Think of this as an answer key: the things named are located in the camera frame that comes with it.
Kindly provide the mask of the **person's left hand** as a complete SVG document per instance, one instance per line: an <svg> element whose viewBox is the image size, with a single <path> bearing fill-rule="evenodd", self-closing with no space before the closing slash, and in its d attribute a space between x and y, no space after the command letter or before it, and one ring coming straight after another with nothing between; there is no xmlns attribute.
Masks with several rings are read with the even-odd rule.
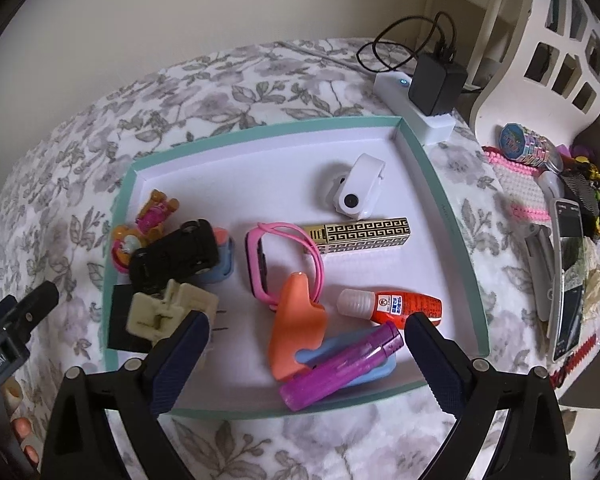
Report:
<svg viewBox="0 0 600 480"><path fill-rule="evenodd" d="M4 385L1 386L1 393L10 426L12 426L12 431L18 441L20 450L23 452L23 455L27 457L28 462L36 468L40 463L40 456L38 456L36 448L31 445L33 429L30 419L15 415L15 412L18 410L23 400L20 383L13 377L7 379Z"/></svg>

